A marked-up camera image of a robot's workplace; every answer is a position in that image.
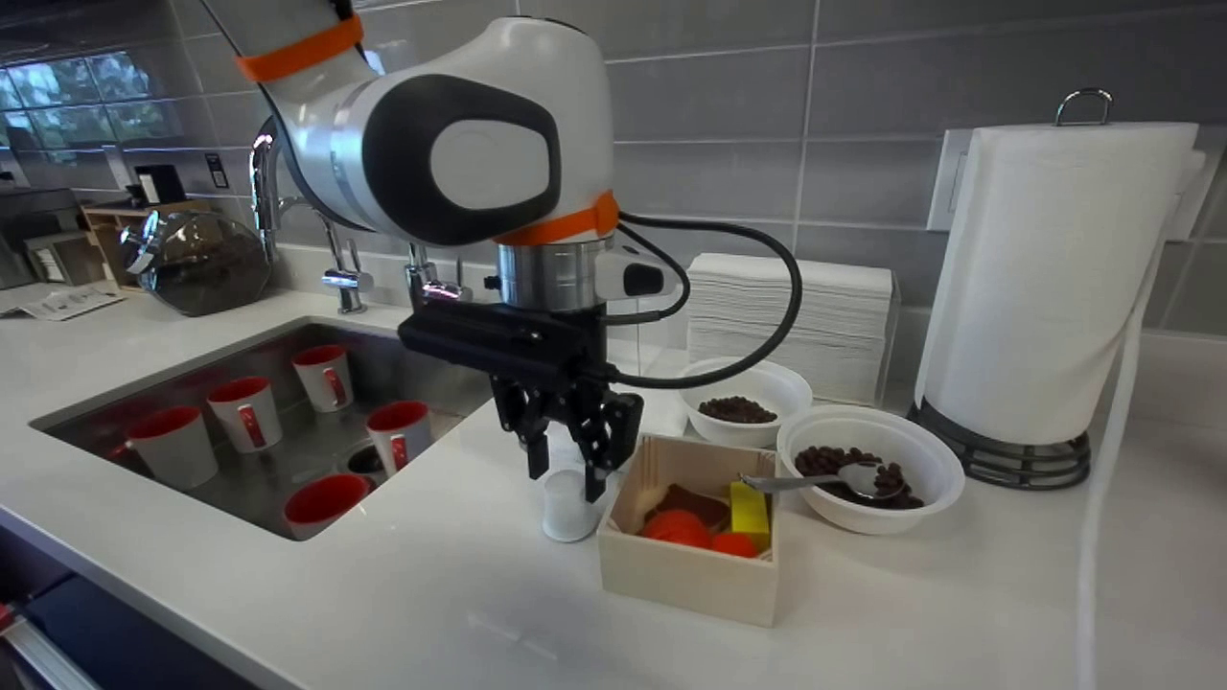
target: yellow food item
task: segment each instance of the yellow food item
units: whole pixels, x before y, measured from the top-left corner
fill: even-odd
[[[729,532],[743,532],[762,548],[772,543],[772,506],[762,490],[747,486],[743,479],[729,482],[729,510]]]

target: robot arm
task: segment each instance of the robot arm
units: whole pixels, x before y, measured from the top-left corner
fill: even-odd
[[[532,231],[559,220],[571,239],[614,231],[611,85],[585,33],[493,21],[454,54],[381,78],[345,3],[203,3],[266,88],[298,182],[350,226],[430,244],[537,244]]]
[[[611,391],[593,290],[597,243],[617,231],[597,47],[565,22],[493,21],[454,54],[381,78],[345,0],[203,7],[266,88],[298,188],[325,216],[430,244],[500,243],[504,308],[438,300],[400,336],[490,377],[532,479],[550,469],[545,424],[565,422],[597,499],[643,408]]]

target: black cable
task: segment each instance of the black cable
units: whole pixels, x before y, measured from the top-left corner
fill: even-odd
[[[651,377],[628,377],[628,371],[617,371],[611,366],[611,384],[628,384],[628,386],[706,386],[706,384],[717,384],[717,381],[729,381],[729,377],[740,377],[747,371],[753,366],[767,361],[781,336],[791,336],[799,315],[800,315],[800,265],[799,257],[772,235],[762,231],[753,231],[753,226],[738,226],[738,224],[685,224],[685,220],[643,220],[643,216],[628,216],[620,211],[625,224],[637,224],[637,226],[661,226],[661,231],[712,231],[712,235],[738,235],[738,239],[747,239],[747,243],[761,243],[767,244],[781,267],[791,272],[791,303],[777,320],[777,327],[772,330],[772,336],[753,349],[747,355],[734,361],[729,368],[717,368],[717,371],[703,371],[703,377],[683,377],[683,381],[651,381]]]
[[[625,239],[634,239],[637,244],[643,244],[661,265],[667,265],[667,267],[679,275],[683,294],[679,294],[672,308],[662,308],[662,309],[611,315],[605,327],[639,327],[639,321],[661,321],[661,320],[679,315],[679,309],[692,303],[692,275],[685,275],[685,267],[683,267],[676,257],[667,257],[661,244],[651,244],[643,235],[628,231],[625,224],[617,224],[617,231],[620,231]]]

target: orange ring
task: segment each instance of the orange ring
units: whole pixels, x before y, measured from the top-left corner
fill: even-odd
[[[359,41],[359,21],[350,14],[345,22],[335,22],[317,33],[308,33],[302,41],[288,41],[270,54],[237,56],[237,74],[253,85],[284,79],[293,74],[315,70],[317,60],[330,60]]]
[[[597,231],[597,235],[617,231],[614,193],[601,193],[589,208],[583,208],[575,216],[532,224],[525,231],[504,235],[500,244],[556,244],[556,243],[585,235],[585,231]]]

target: brown food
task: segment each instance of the brown food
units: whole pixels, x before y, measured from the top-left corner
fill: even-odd
[[[709,413],[709,417],[722,417],[722,422],[773,422],[773,409],[767,409],[767,408],[761,408],[753,399],[740,399],[740,396],[709,399],[699,409]]]
[[[846,469],[846,465],[868,465],[868,469],[879,469],[873,486],[879,486],[879,495],[888,495],[888,499],[868,501],[846,482],[827,482],[822,490],[839,495],[845,501],[854,501],[854,506],[873,506],[873,510],[915,510],[915,506],[923,506],[911,495],[911,486],[910,486],[910,479],[906,479],[906,473],[896,465],[885,465],[882,458],[862,451],[862,447],[831,447],[831,445],[817,445],[813,447],[809,445],[809,447],[800,447],[793,458],[793,465],[799,465],[800,476],[839,476],[839,469]]]

